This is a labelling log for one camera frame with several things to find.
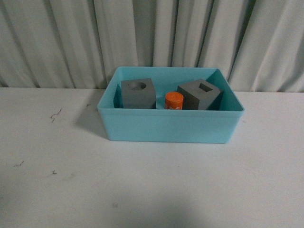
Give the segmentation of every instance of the gray foam cube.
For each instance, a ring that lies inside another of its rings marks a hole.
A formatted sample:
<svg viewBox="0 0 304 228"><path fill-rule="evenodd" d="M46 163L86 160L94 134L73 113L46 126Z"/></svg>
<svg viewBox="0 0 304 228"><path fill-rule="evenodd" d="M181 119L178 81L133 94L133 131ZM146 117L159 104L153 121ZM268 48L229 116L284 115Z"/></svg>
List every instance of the gray foam cube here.
<svg viewBox="0 0 304 228"><path fill-rule="evenodd" d="M218 110L223 94L203 79L179 85L177 92L184 96L182 108L186 110Z"/></svg>
<svg viewBox="0 0 304 228"><path fill-rule="evenodd" d="M156 92L150 78L122 81L123 108L156 108Z"/></svg>

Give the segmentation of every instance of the round hole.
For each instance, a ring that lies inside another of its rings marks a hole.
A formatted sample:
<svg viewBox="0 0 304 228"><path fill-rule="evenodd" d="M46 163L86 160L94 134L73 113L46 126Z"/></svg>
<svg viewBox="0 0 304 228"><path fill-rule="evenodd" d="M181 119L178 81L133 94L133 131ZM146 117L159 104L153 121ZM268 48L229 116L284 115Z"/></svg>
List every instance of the round hole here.
<svg viewBox="0 0 304 228"><path fill-rule="evenodd" d="M143 82L132 82L129 84L129 88L131 90L142 90L146 87L147 85Z"/></svg>

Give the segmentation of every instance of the dark mark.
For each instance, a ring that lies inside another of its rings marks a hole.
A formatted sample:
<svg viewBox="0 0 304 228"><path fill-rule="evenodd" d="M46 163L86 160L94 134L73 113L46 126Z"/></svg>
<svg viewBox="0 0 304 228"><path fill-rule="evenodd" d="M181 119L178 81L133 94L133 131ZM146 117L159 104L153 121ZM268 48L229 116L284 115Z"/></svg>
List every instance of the dark mark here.
<svg viewBox="0 0 304 228"><path fill-rule="evenodd" d="M22 162L20 163L20 165L14 165L14 167L20 167L20 166L23 164L23 162L24 162L24 161L22 161Z"/></svg>
<svg viewBox="0 0 304 228"><path fill-rule="evenodd" d="M118 203L112 203L112 208L118 208Z"/></svg>
<svg viewBox="0 0 304 228"><path fill-rule="evenodd" d="M62 108L59 110L59 112L57 114L52 114L51 119L53 119L52 122L54 122L55 118L53 117L54 115L59 115L59 113L61 112Z"/></svg>

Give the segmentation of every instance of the gray cube with round hole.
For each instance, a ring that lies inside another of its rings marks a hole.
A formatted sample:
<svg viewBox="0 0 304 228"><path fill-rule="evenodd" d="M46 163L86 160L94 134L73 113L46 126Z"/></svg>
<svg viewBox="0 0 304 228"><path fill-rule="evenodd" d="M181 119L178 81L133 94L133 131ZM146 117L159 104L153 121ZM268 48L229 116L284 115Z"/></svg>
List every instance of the gray cube with round hole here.
<svg viewBox="0 0 304 228"><path fill-rule="evenodd" d="M156 92L150 78L122 81L123 108L156 109Z"/></svg>
<svg viewBox="0 0 304 228"><path fill-rule="evenodd" d="M179 85L177 92L184 96L182 108L186 110L218 110L223 94L203 79Z"/></svg>

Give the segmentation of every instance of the scratch on table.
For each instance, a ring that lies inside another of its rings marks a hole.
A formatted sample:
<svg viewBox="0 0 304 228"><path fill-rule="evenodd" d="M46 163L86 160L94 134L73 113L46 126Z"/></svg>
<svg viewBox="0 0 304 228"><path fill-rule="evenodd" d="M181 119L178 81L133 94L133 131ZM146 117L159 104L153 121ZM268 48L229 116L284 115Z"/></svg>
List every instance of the scratch on table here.
<svg viewBox="0 0 304 228"><path fill-rule="evenodd" d="M52 116L51 116L51 119L53 119L52 122L54 122L54 120L55 120L54 115L59 115L59 113L61 112L61 110L62 110L62 108L59 110L59 112L57 114L52 114Z"/></svg>
<svg viewBox="0 0 304 228"><path fill-rule="evenodd" d="M19 165L14 165L14 167L20 167L23 164L24 161L22 161Z"/></svg>

